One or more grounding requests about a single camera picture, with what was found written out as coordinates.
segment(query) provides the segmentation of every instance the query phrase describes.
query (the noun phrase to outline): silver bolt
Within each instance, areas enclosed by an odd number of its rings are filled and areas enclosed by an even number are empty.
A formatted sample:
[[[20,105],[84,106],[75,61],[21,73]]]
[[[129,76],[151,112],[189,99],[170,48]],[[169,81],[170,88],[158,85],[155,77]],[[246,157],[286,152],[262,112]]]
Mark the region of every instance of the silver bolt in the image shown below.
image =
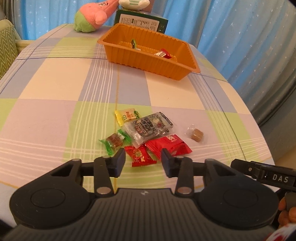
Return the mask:
[[[100,187],[96,190],[96,192],[98,194],[106,195],[111,192],[111,189],[109,187]]]
[[[191,192],[192,192],[192,189],[189,188],[189,187],[180,187],[180,188],[178,188],[178,193],[181,193],[181,194],[184,194],[184,195],[189,194]]]

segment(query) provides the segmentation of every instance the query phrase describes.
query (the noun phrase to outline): human hand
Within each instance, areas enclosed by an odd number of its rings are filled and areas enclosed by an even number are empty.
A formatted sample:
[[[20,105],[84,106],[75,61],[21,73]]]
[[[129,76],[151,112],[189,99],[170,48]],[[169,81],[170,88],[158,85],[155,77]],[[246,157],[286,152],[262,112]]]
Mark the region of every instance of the human hand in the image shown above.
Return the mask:
[[[278,219],[280,224],[279,228],[287,225],[288,223],[296,223],[296,207],[292,207],[288,212],[286,210],[285,198],[282,198],[282,200],[279,202],[279,210],[281,211]]]

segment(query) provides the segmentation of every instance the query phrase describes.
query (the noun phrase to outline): yellow candy wrapper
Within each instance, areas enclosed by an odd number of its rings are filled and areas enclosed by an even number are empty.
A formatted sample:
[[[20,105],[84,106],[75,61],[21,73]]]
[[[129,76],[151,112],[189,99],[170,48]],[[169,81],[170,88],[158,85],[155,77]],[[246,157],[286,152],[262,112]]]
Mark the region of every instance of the yellow candy wrapper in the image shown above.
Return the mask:
[[[124,123],[140,119],[139,113],[134,109],[116,110],[115,116],[119,126],[123,126]]]

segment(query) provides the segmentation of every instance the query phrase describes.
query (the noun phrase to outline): orange tray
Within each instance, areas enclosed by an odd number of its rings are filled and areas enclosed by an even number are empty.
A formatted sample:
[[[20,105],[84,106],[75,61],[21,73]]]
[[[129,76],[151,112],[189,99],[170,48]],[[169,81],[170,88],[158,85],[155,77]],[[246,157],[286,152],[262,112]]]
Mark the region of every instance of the orange tray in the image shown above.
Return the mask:
[[[132,48],[132,39],[135,39],[140,50]],[[174,80],[181,80],[190,72],[200,73],[188,43],[158,32],[118,23],[110,28],[98,43],[104,45],[110,62],[135,67]],[[170,53],[171,59],[154,55],[162,48]]]

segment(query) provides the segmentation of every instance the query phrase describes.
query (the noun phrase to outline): checkered tablecloth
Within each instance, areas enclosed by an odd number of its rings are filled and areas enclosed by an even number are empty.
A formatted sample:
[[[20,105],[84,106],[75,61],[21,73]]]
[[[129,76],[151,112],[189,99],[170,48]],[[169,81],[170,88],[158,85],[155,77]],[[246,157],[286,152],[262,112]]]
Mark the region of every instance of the checkered tablecloth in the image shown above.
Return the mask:
[[[181,81],[110,63],[98,38],[109,29],[78,33],[61,25],[25,48],[0,80],[0,190],[20,187],[72,158],[106,155],[98,141],[118,128],[114,111],[163,112],[193,152],[194,161],[235,158],[274,164],[268,146],[239,95],[192,46],[201,74]],[[194,124],[204,143],[184,133]],[[84,186],[93,190],[93,179]],[[174,190],[158,162],[131,167],[128,156],[116,188]],[[202,178],[196,177],[196,189]]]

